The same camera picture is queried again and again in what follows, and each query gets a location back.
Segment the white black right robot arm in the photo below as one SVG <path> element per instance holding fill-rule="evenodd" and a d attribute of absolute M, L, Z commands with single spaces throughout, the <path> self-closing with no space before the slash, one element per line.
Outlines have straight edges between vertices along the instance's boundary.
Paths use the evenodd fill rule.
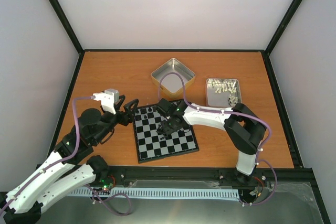
<path fill-rule="evenodd" d="M 138 107 L 138 100 L 124 106 L 133 124 L 138 161 L 158 159 L 196 148 L 192 127 L 212 127 L 227 133 L 238 150 L 236 170 L 249 176 L 257 165 L 265 133 L 271 129 L 247 106 L 238 103 L 228 108 L 211 108 L 186 100 L 161 99 L 152 106 Z"/>

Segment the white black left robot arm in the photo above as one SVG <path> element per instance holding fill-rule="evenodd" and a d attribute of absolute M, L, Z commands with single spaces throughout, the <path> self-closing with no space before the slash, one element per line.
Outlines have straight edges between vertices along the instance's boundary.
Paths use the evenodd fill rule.
<path fill-rule="evenodd" d="M 5 223 L 36 223 L 42 213 L 72 190 L 108 180 L 107 162 L 92 153 L 95 146 L 109 140 L 116 125 L 127 126 L 134 121 L 139 101 L 123 104 L 124 100 L 122 95 L 114 104 L 115 113 L 89 108 L 74 115 L 73 128 L 48 158 L 15 189 L 1 193 Z"/>

